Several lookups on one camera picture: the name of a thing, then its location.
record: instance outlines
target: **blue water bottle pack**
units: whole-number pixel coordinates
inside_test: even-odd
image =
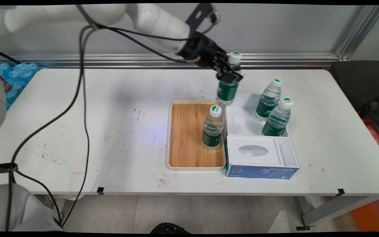
[[[11,86],[11,89],[6,91],[7,110],[24,90],[36,72],[44,68],[46,67],[38,66],[36,63],[21,63],[16,66],[9,66],[8,63],[0,64],[0,75]]]

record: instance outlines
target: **tiled floor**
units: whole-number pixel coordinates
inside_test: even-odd
[[[65,203],[64,214],[72,203]],[[267,233],[280,210],[286,211],[290,231],[299,232],[301,207],[296,197],[86,195],[77,201],[64,229],[143,234],[161,222],[171,222],[192,234]],[[311,231],[358,228],[348,213]]]

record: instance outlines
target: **grey wall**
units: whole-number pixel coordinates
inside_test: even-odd
[[[379,18],[350,59],[379,60]]]
[[[197,3],[158,3],[186,20]],[[207,36],[225,50],[242,53],[331,53],[356,16],[359,6],[290,4],[215,4],[221,23]],[[46,25],[0,39],[0,51],[8,54],[77,54],[81,22]],[[126,16],[115,25],[132,29]],[[206,29],[204,22],[200,31]],[[166,51],[144,37],[147,45]],[[146,49],[112,32],[102,30],[88,42],[88,54],[143,54]]]

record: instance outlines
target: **metal frame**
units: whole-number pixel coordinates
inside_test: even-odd
[[[243,54],[241,67],[245,69],[329,69],[332,62],[348,60],[351,57],[378,18],[379,6],[362,6],[334,53]],[[38,63],[39,66],[47,66],[49,68],[78,68],[79,66],[78,54],[14,54],[11,56],[23,63]],[[173,54],[167,54],[167,56],[180,58]],[[0,63],[10,62],[0,57]],[[117,69],[198,68],[193,64],[171,62],[156,54],[88,54],[85,57],[85,67]]]
[[[179,59],[173,54],[169,57]],[[78,68],[78,54],[17,54],[12,58],[22,63],[38,63],[49,68]],[[243,54],[241,67],[245,69],[265,68],[329,68],[338,58],[334,54]],[[192,69],[193,64],[175,63],[156,54],[87,54],[86,68],[145,68],[145,69]],[[11,63],[0,56],[0,63]]]
[[[319,223],[329,221],[338,216],[346,214],[356,208],[362,207],[373,201],[377,201],[379,196],[337,196],[332,200],[315,207],[312,198],[299,197],[304,215],[302,219],[305,226],[315,226]]]
[[[340,60],[348,60],[379,18],[379,5],[362,6],[353,23],[336,48]]]

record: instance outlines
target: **robotic arm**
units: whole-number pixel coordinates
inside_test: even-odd
[[[211,3],[200,3],[185,22],[153,3],[17,6],[15,9],[0,9],[0,38],[41,24],[87,21],[90,25],[111,25],[125,14],[131,17],[134,28],[141,33],[175,39],[190,38],[183,41],[150,39],[188,62],[214,69],[218,80],[230,83],[242,79],[242,75],[227,64],[228,56],[224,49],[207,36],[195,37],[200,34],[196,29],[204,18],[212,24],[220,21]]]

